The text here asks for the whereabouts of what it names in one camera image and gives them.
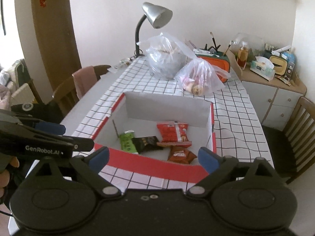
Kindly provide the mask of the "left human hand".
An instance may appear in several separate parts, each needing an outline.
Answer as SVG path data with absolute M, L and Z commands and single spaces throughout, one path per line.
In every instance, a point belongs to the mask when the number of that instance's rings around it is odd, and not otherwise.
M 18 168 L 19 160 L 17 159 L 17 157 L 12 157 L 9 164 L 14 168 Z M 5 169 L 0 174 L 0 197 L 1 198 L 4 196 L 5 188 L 7 187 L 9 181 L 10 181 L 10 173 L 8 172 L 8 170 Z

